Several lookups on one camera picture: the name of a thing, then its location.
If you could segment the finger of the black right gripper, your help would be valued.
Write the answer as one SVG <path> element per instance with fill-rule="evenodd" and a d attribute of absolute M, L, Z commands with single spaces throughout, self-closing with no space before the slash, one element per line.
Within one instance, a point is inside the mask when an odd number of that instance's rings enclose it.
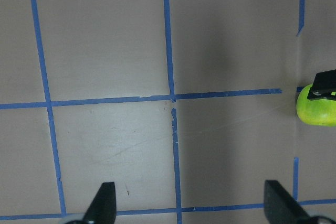
<path fill-rule="evenodd" d="M 307 95 L 308 100 L 333 100 L 335 101 L 335 70 L 319 72 Z"/>

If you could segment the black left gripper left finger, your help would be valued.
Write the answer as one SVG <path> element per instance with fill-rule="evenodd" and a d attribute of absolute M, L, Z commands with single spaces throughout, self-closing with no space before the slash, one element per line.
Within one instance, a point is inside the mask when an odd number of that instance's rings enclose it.
<path fill-rule="evenodd" d="M 116 191 L 114 182 L 102 183 L 82 223 L 113 224 L 116 220 Z"/>

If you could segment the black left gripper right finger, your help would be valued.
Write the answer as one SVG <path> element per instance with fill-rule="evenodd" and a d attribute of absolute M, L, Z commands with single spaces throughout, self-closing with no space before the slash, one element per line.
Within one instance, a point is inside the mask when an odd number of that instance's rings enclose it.
<path fill-rule="evenodd" d="M 323 215 L 310 215 L 277 180 L 264 182 L 264 214 L 270 224 L 335 223 Z"/>

